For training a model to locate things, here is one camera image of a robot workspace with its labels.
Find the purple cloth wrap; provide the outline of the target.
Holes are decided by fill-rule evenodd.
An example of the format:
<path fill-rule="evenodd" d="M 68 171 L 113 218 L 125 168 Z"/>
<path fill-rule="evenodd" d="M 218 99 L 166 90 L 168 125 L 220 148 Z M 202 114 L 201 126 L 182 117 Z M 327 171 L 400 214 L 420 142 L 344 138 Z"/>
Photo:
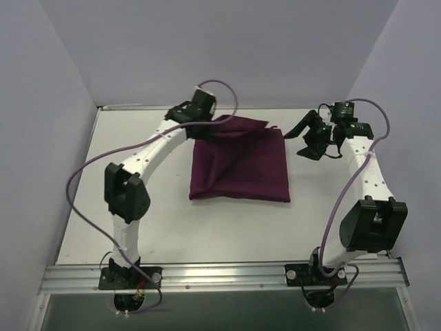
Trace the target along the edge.
<path fill-rule="evenodd" d="M 189 199 L 216 197 L 289 203 L 285 140 L 268 121 L 233 117 L 194 143 Z"/>

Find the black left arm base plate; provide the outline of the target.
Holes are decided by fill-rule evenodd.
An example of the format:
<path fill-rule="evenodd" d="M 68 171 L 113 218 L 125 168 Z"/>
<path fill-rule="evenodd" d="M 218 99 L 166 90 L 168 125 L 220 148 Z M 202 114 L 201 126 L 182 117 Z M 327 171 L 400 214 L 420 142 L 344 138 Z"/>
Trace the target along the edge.
<path fill-rule="evenodd" d="M 159 266 L 141 266 L 153 282 L 161 286 L 163 269 Z M 131 270 L 125 276 L 111 270 L 109 267 L 103 268 L 101 271 L 98 289 L 100 290 L 136 290 L 139 283 L 143 282 L 143 289 L 153 290 L 154 285 L 151 281 L 146 280 L 136 270 Z"/>

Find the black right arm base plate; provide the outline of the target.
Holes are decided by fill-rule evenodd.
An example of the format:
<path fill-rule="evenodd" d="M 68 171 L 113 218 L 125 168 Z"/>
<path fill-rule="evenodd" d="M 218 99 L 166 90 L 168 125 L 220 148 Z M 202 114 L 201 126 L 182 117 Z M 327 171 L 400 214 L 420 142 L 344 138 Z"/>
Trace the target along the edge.
<path fill-rule="evenodd" d="M 285 280 L 288 287 L 336 286 L 347 285 L 348 280 L 344 270 L 340 275 L 325 277 L 318 268 L 310 268 L 308 263 L 288 263 L 284 266 Z"/>

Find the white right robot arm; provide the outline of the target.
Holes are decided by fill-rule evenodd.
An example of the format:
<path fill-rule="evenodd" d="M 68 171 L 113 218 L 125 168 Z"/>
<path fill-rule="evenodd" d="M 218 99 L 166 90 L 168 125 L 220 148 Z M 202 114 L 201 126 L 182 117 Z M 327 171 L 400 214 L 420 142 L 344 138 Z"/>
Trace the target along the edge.
<path fill-rule="evenodd" d="M 351 112 L 322 119 L 310 110 L 284 138 L 298 136 L 307 145 L 299 156 L 317 161 L 335 145 L 351 175 L 331 210 L 318 260 L 306 267 L 308 280 L 320 285 L 362 255 L 391 250 L 408 208 L 386 184 L 374 150 L 381 139 L 374 137 L 368 123 Z"/>

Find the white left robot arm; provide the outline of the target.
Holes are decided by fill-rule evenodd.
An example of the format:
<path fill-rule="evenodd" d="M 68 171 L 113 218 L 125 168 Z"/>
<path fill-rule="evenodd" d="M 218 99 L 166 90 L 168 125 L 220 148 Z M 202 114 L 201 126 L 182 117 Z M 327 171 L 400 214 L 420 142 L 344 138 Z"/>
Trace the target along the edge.
<path fill-rule="evenodd" d="M 139 223 L 148 211 L 151 200 L 146 184 L 165 158 L 187 139 L 205 138 L 209 126 L 189 126 L 171 130 L 182 123 L 210 122 L 216 101 L 186 101 L 170 109 L 150 136 L 154 141 L 139 148 L 120 164 L 105 168 L 104 197 L 113 220 L 116 241 L 110 267 L 114 281 L 123 289 L 133 288 L 139 280 Z"/>

